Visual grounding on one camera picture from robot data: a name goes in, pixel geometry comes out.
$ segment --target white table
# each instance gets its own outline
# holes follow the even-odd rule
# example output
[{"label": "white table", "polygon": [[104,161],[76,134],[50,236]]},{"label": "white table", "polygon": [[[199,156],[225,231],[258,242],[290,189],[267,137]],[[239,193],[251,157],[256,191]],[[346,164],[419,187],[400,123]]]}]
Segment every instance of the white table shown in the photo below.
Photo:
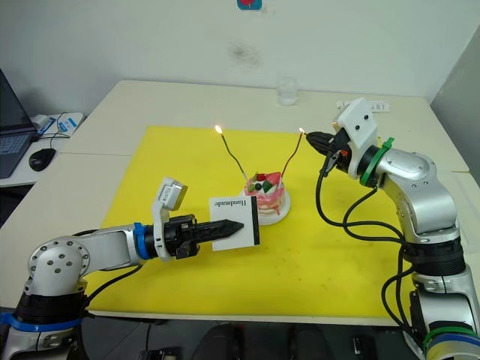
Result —
[{"label": "white table", "polygon": [[[278,105],[275,96],[274,90],[258,88],[120,82],[69,139],[55,163],[46,169],[0,229],[0,304],[16,306],[28,276],[26,260],[36,246],[56,236],[101,225],[146,125],[210,127],[218,122],[224,128],[296,132],[301,125],[307,131],[331,131],[329,121],[337,112],[336,101],[358,95],[301,92],[298,103],[291,107]],[[478,218],[470,215],[480,214],[480,190],[467,172],[467,166],[425,100],[367,98],[391,104],[390,113],[376,114],[384,137],[393,135],[398,148],[425,152],[435,158],[439,178],[451,190],[460,212],[462,234],[468,239],[466,260],[472,267],[478,292],[480,253],[476,252],[479,244],[476,233],[479,225]],[[161,316],[220,318],[194,314]],[[359,318],[223,316],[222,319],[392,325],[387,319]]]},{"label": "white table", "polygon": [[[58,114],[49,116],[56,119]],[[77,124],[80,124],[83,120],[83,114],[81,112],[69,112],[67,114],[64,114],[63,116],[71,117]],[[48,135],[48,137],[51,137],[55,132],[56,126],[55,124],[53,124],[44,135]],[[67,140],[68,139],[61,138],[60,136],[55,137],[52,140],[52,148],[54,148],[57,152],[53,156],[51,163],[59,156],[59,151],[67,143]],[[29,165],[29,158],[35,152],[49,147],[50,139],[39,139],[37,142],[33,142],[32,144],[30,144],[26,153],[23,155],[22,160],[18,163],[18,165],[16,165],[16,168],[12,172],[12,175],[9,178],[0,179],[0,188],[21,185],[33,185],[35,182],[37,182],[38,179],[48,169],[48,167],[43,169],[42,171],[34,171]]]}]

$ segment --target blue ring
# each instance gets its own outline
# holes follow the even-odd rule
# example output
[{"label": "blue ring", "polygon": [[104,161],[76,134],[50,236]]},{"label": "blue ring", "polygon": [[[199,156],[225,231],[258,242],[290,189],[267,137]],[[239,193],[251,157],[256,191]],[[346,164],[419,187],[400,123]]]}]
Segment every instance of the blue ring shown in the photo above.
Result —
[{"label": "blue ring", "polygon": [[12,328],[21,332],[54,332],[57,330],[65,330],[74,328],[82,323],[82,319],[75,319],[66,322],[57,322],[55,324],[28,324],[15,319],[11,313],[0,313],[0,324],[8,324]]},{"label": "blue ring", "polygon": [[436,336],[428,345],[428,348],[431,349],[433,346],[437,345],[438,343],[442,343],[444,341],[461,341],[464,343],[469,343],[480,347],[480,339],[478,337],[473,337],[471,335],[465,334],[441,334]]},{"label": "blue ring", "polygon": [[133,235],[135,236],[136,249],[138,254],[144,260],[150,260],[149,252],[145,245],[145,230],[147,226],[141,223],[133,223]]}]

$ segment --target laptop keyboard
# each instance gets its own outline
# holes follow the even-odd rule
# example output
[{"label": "laptop keyboard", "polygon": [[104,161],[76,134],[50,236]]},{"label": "laptop keyboard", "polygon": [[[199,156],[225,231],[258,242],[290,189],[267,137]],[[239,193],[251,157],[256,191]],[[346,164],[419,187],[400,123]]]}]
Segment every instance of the laptop keyboard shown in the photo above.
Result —
[{"label": "laptop keyboard", "polygon": [[0,155],[16,154],[22,148],[29,134],[7,136],[0,139]]}]

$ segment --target floor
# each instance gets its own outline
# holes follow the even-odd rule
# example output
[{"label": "floor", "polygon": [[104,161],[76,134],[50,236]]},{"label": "floor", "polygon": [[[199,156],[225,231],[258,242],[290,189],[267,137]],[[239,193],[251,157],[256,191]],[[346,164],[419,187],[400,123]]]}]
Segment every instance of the floor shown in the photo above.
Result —
[{"label": "floor", "polygon": [[[7,190],[0,190],[0,226],[29,189],[30,187],[10,187]],[[149,349],[181,347],[182,360],[188,360],[202,336],[218,324],[219,322],[216,321],[170,320],[162,325],[152,325]],[[247,360],[286,358],[287,334],[291,324],[277,322],[236,322],[235,324],[244,327]],[[91,360],[138,359],[140,351],[146,348],[148,326],[147,322],[133,319],[106,317],[85,319],[83,337],[89,358]],[[319,325],[319,327],[330,343],[336,359],[360,359],[353,352],[353,335],[374,336],[379,360],[416,359],[396,328],[346,325]],[[276,357],[269,357],[266,352]]]}]

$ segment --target green ring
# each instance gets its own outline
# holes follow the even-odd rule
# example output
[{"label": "green ring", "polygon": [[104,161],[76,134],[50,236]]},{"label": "green ring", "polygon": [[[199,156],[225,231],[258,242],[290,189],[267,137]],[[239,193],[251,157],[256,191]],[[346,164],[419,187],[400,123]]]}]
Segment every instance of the green ring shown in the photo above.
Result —
[{"label": "green ring", "polygon": [[477,334],[473,330],[470,330],[469,328],[461,328],[460,326],[444,326],[442,328],[436,328],[435,330],[430,331],[427,336],[425,336],[422,344],[423,352],[427,350],[427,345],[434,336],[445,334],[446,332],[456,332],[466,335],[472,335],[475,337],[477,336]]},{"label": "green ring", "polygon": [[393,140],[395,140],[393,137],[389,137],[388,140],[382,144],[382,147],[378,149],[378,151],[373,156],[372,161],[368,164],[367,169],[361,176],[360,184],[367,186],[368,180],[370,179],[371,174],[375,170],[378,162],[380,161],[382,156],[392,148]]}]

